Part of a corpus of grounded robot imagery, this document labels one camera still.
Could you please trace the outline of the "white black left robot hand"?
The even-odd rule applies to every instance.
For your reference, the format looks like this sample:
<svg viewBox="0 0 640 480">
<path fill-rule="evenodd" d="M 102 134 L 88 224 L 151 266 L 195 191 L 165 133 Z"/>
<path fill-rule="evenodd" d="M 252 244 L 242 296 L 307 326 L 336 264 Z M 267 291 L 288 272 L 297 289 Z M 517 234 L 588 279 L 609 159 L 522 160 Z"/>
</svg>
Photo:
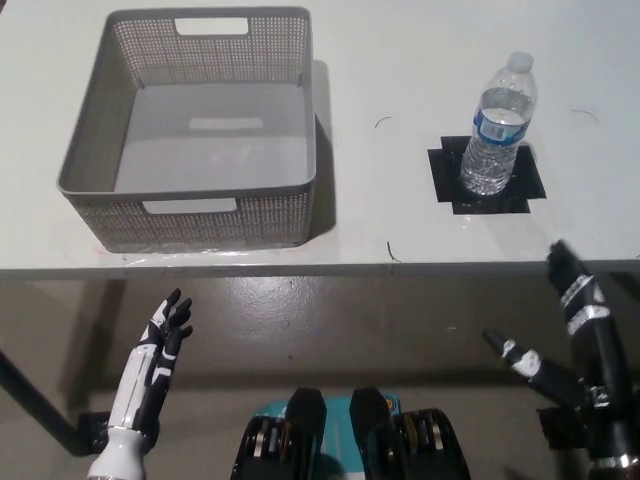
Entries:
<svg viewBox="0 0 640 480">
<path fill-rule="evenodd" d="M 147 435 L 157 426 L 182 343 L 193 333 L 191 305 L 176 288 L 151 316 L 122 373 L 110 428 Z"/>
</svg>

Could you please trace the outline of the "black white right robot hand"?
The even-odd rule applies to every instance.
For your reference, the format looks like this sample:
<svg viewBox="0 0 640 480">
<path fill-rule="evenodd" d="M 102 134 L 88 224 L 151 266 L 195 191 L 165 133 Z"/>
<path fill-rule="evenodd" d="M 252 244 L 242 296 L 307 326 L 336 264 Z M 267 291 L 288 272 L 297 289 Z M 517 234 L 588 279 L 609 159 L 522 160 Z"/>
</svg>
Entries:
<svg viewBox="0 0 640 480">
<path fill-rule="evenodd" d="M 586 449 L 595 469 L 639 463 L 639 397 L 612 308 L 600 283 L 569 245 L 559 240 L 547 256 L 573 359 L 571 368 L 494 329 L 482 336 L 537 393 L 552 401 L 539 411 L 549 446 Z"/>
</svg>

